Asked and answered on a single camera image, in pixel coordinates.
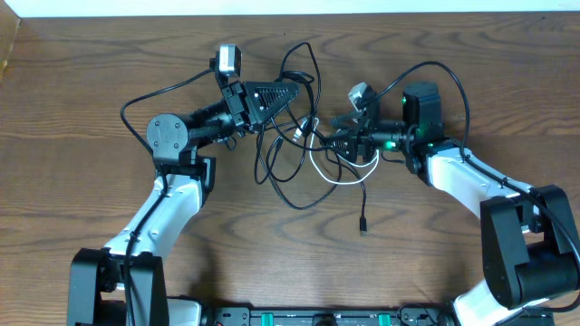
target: black cable connector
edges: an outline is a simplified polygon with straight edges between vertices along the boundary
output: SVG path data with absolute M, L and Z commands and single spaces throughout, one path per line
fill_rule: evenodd
M 359 229 L 361 230 L 361 236 L 366 236 L 366 217 L 361 216 L 361 219 L 359 219 Z

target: white backdrop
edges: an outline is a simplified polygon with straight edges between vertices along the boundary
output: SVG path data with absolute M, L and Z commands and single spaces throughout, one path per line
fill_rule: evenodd
M 578 11 L 580 0 L 5 0 L 20 17 Z

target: wooden table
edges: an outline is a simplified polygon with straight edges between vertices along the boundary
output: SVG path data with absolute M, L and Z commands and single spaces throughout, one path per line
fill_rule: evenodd
M 220 43 L 242 49 L 244 80 L 271 81 L 286 51 L 310 42 L 325 131 L 352 109 L 354 84 L 379 90 L 417 62 L 445 62 L 470 99 L 474 153 L 515 179 L 562 187 L 579 218 L 578 40 L 579 14 L 24 20 L 0 86 L 0 323 L 63 324 L 74 254 L 115 236 L 152 187 L 150 158 L 119 107 L 206 69 Z M 313 71 L 305 50 L 288 68 Z M 460 137 L 459 92 L 437 68 L 386 96 L 383 116 L 400 118 L 402 85 L 421 80 L 438 83 L 448 132 Z M 131 107 L 129 119 L 143 132 L 157 113 L 192 111 L 219 96 L 205 78 Z M 171 295 L 363 307 L 441 302 L 482 279 L 478 219 L 401 165 L 381 162 L 366 183 L 370 232 L 360 237 L 359 187 L 295 211 L 267 183 L 254 183 L 253 136 L 233 152 L 204 152 L 217 157 L 216 186 L 167 261 Z M 275 171 L 289 173 L 299 154 L 285 147 Z M 327 188 L 309 163 L 284 185 L 297 204 Z M 557 320 L 573 325 L 577 316 Z

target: wood grain surface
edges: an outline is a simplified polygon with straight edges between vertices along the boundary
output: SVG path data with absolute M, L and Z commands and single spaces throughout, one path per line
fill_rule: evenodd
M 351 110 L 354 84 L 379 90 L 417 62 L 445 62 L 470 99 L 474 153 L 515 179 L 562 187 L 579 218 L 579 40 L 580 14 L 558 13 L 25 20 L 0 85 L 0 324 L 64 323 L 74 254 L 115 236 L 152 187 L 150 158 L 120 106 L 206 69 L 220 43 L 242 49 L 246 81 L 273 80 L 291 46 L 312 43 L 326 131 Z M 313 71 L 306 50 L 288 69 Z M 421 80 L 439 84 L 448 133 L 459 137 L 465 115 L 453 81 L 425 68 L 402 85 Z M 402 85 L 383 100 L 384 117 L 401 117 Z M 205 78 L 131 107 L 129 119 L 143 132 L 157 113 L 218 99 Z M 358 186 L 295 211 L 254 183 L 253 136 L 233 152 L 204 152 L 217 157 L 216 186 L 167 261 L 171 295 L 384 306 L 440 302 L 483 277 L 478 219 L 401 165 L 381 162 L 367 182 L 370 232 L 360 237 Z M 284 147 L 276 173 L 290 173 L 299 154 Z M 284 185 L 298 205 L 327 188 L 310 164 Z

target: green led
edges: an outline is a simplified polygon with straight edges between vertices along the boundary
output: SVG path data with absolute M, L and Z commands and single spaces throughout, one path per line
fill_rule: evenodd
M 385 147 L 386 147 L 388 150 L 391 150 L 391 149 L 394 149 L 394 148 L 396 148 L 396 147 L 397 147 L 397 143 L 396 143 L 396 142 L 394 142 L 394 141 L 390 141 L 390 140 L 389 140 L 389 141 L 387 141 L 387 143 L 385 144 Z

